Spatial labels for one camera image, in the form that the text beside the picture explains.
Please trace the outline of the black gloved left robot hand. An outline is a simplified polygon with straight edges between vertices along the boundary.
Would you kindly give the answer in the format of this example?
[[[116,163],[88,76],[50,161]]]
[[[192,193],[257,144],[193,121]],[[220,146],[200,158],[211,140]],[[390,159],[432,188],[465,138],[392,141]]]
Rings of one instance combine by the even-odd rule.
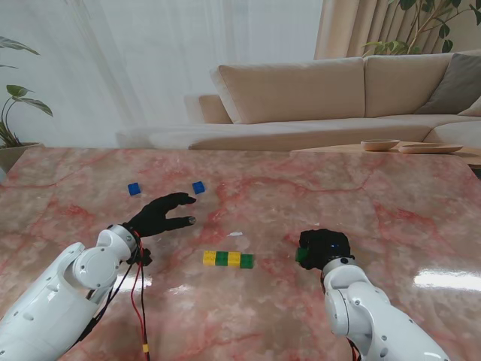
[[[121,226],[139,238],[192,226],[196,222],[194,217],[167,218],[167,213],[179,206],[191,205],[195,202],[196,199],[187,193],[171,193],[154,199],[134,215],[130,221],[122,223]]]

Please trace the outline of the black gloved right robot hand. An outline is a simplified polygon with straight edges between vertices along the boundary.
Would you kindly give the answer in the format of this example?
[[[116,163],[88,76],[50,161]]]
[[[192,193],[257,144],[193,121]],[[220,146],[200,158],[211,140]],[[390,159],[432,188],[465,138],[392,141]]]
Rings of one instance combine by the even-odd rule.
[[[295,261],[303,268],[323,270],[334,259],[355,259],[342,232],[311,229],[301,232]]]

